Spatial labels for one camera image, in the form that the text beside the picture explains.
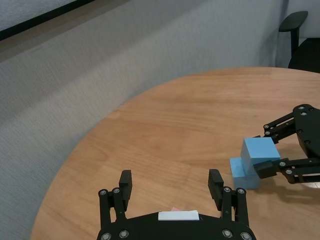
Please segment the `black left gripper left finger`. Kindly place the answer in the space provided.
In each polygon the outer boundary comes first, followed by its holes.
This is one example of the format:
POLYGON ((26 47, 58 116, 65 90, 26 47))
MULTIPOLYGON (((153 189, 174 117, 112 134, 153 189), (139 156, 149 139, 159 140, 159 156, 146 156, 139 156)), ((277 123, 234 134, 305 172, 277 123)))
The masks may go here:
POLYGON ((100 226, 107 227, 112 223, 110 209, 114 208, 116 220, 126 219, 126 211, 132 192, 132 172, 123 170, 119 179, 118 187, 111 191, 101 189, 99 196, 100 226))

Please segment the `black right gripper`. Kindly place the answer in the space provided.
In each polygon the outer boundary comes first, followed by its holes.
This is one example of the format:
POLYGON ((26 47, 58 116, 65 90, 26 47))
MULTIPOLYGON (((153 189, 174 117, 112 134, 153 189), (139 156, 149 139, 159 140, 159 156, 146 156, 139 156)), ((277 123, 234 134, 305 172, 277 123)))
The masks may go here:
POLYGON ((298 142, 308 158, 289 160, 283 158, 254 164, 260 179, 282 174, 290 184, 320 182, 320 110, 309 105, 296 106, 293 111, 263 126, 264 135, 255 138, 271 138, 274 144, 297 134, 298 142))

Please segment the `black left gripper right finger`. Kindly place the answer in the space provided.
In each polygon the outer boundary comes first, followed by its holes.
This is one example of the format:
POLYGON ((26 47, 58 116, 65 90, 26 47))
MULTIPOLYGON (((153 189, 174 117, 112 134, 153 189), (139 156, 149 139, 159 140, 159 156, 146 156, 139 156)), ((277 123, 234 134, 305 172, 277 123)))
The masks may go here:
POLYGON ((232 220, 232 209, 234 209, 234 221, 241 224, 249 223, 247 192, 243 188, 232 190, 224 186, 224 181, 217 169, 210 169, 208 173, 208 188, 216 208, 220 211, 220 218, 232 220))

